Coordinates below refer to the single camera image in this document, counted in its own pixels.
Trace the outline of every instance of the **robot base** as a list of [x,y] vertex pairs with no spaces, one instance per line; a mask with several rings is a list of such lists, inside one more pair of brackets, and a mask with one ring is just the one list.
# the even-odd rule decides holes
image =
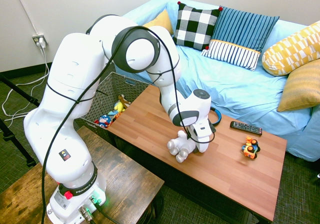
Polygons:
[[90,197],[101,200],[100,205],[106,202],[106,180],[98,172],[97,180],[85,193],[73,196],[67,200],[59,193],[58,187],[50,198],[50,203],[46,207],[46,213],[53,224],[80,224],[85,218],[79,212],[81,206],[88,208],[90,213],[96,210],[95,205],[90,201]]

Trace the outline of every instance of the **throw pillow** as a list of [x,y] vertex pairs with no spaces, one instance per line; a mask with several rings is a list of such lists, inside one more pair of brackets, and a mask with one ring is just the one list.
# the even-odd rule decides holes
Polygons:
[[284,76],[319,58],[320,21],[317,21],[269,47],[262,56],[262,66],[274,76]]
[[286,80],[278,112],[315,107],[320,104],[320,59],[292,71]]
[[176,45],[203,50],[210,42],[220,11],[196,9],[180,3],[173,41]]
[[153,26],[161,26],[168,30],[170,35],[174,33],[167,10],[161,12],[155,19],[143,25],[146,28]]
[[279,16],[221,8],[212,40],[201,55],[254,71]]

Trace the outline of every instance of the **tripod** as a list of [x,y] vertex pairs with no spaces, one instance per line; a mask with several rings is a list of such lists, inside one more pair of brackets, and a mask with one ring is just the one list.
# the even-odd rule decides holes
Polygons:
[[[36,98],[25,93],[15,84],[13,84],[11,81],[5,78],[1,73],[0,73],[0,82],[3,82],[4,84],[6,84],[8,87],[10,87],[14,91],[16,91],[18,94],[20,94],[22,97],[27,99],[30,103],[36,105],[37,107],[40,105]],[[17,138],[15,137],[15,134],[13,134],[13,132],[9,130],[9,128],[4,124],[4,122],[1,119],[0,119],[0,129],[3,131],[3,139],[6,142],[11,141],[15,145],[15,147],[18,148],[18,150],[24,155],[26,159],[26,165],[28,167],[34,167],[36,165],[36,161],[29,155],[26,149],[17,140]]]

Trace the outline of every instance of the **mustard pillow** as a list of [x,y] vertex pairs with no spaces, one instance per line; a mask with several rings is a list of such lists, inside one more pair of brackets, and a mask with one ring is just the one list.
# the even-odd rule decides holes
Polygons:
[[153,26],[161,26],[167,29],[171,35],[174,33],[167,10],[164,10],[155,19],[153,19],[152,21],[149,21],[143,26],[146,28],[153,27]]
[[277,42],[262,56],[263,68],[274,76],[288,75],[320,58],[320,21]]
[[285,83],[278,112],[315,107],[320,104],[320,59],[291,72]]

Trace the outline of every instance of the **light blue couch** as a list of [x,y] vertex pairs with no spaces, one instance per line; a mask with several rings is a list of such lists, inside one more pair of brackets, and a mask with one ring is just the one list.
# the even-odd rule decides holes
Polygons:
[[[190,0],[151,0],[124,17],[143,25],[166,9],[175,31],[178,1],[197,9],[219,8]],[[304,27],[278,20],[262,50],[255,71],[201,56],[201,52],[193,48],[176,46],[183,68],[177,88],[184,97],[189,96],[194,89],[206,90],[211,95],[212,107],[227,116],[262,127],[264,131],[286,139],[289,153],[314,162],[320,158],[319,105],[314,108],[278,112],[277,107],[287,76],[276,77],[268,74],[261,61],[268,47]],[[116,72],[136,80],[151,82],[145,71],[133,74],[116,67]]]

